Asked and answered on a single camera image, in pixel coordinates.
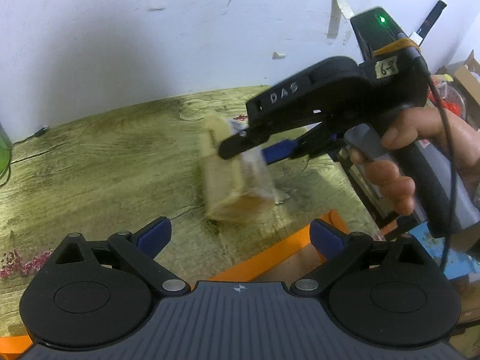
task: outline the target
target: finger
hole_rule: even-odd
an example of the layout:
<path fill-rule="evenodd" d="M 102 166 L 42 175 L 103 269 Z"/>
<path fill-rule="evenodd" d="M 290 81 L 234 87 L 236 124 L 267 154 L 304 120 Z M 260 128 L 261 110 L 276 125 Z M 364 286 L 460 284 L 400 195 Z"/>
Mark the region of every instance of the finger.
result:
<path fill-rule="evenodd" d="M 445 112 L 459 167 L 473 167 L 480 159 L 480 133 L 450 111 Z M 445 129 L 438 109 L 410 108 L 402 111 L 383 135 L 382 145 L 390 150 L 400 149 L 418 138 L 431 139 L 446 151 Z"/>
<path fill-rule="evenodd" d="M 383 197 L 392 200 L 392 202 L 399 202 L 415 194 L 415 183 L 410 177 L 400 176 L 396 180 L 382 185 L 380 193 Z"/>
<path fill-rule="evenodd" d="M 396 180 L 399 174 L 397 165 L 392 161 L 377 160 L 365 166 L 366 178 L 380 187 Z"/>
<path fill-rule="evenodd" d="M 349 148 L 350 159 L 354 164 L 362 165 L 367 162 L 366 157 L 362 154 L 362 152 L 354 147 Z"/>
<path fill-rule="evenodd" d="M 413 197 L 400 200 L 394 203 L 395 212 L 400 215 L 410 215 L 415 208 L 415 201 Z"/>

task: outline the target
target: pink flower pattern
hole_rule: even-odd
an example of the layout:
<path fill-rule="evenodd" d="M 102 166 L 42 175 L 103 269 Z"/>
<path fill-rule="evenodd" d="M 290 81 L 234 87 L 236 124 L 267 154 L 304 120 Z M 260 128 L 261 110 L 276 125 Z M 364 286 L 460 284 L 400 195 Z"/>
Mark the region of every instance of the pink flower pattern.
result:
<path fill-rule="evenodd" d="M 10 278 L 13 275 L 20 274 L 28 276 L 37 273 L 40 268 L 49 259 L 52 250 L 46 250 L 35 256 L 31 261 L 22 263 L 22 256 L 17 250 L 9 251 L 3 254 L 0 259 L 0 278 Z"/>

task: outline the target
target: light blue object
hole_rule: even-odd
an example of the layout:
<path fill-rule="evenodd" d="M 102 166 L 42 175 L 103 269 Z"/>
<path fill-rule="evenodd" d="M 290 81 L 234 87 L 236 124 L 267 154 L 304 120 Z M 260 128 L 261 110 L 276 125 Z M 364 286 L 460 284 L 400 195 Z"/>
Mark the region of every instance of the light blue object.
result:
<path fill-rule="evenodd" d="M 428 254 L 439 264 L 443 252 L 443 238 L 432 238 L 426 223 L 409 231 L 426 249 Z M 480 263 L 466 253 L 450 249 L 445 267 L 445 276 L 451 280 L 470 273 L 480 273 Z"/>

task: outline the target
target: fingernail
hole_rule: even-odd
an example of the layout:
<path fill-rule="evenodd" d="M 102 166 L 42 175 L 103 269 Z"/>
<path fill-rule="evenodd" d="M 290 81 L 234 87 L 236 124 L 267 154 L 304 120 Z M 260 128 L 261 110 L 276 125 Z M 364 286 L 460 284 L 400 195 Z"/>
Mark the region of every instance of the fingernail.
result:
<path fill-rule="evenodd" d="M 389 128 L 382 137 L 382 146 L 390 147 L 397 138 L 398 138 L 398 129 L 396 127 Z"/>

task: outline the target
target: cardboard box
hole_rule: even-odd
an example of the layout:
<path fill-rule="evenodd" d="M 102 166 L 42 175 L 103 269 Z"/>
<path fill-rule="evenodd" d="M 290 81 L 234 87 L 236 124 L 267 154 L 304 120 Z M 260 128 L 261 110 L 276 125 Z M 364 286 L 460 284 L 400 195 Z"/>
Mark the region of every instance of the cardboard box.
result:
<path fill-rule="evenodd" d="M 467 121 L 478 128 L 480 127 L 480 82 L 472 72 L 480 75 L 480 63 L 475 59 L 473 51 L 455 71 L 454 79 L 466 97 Z"/>

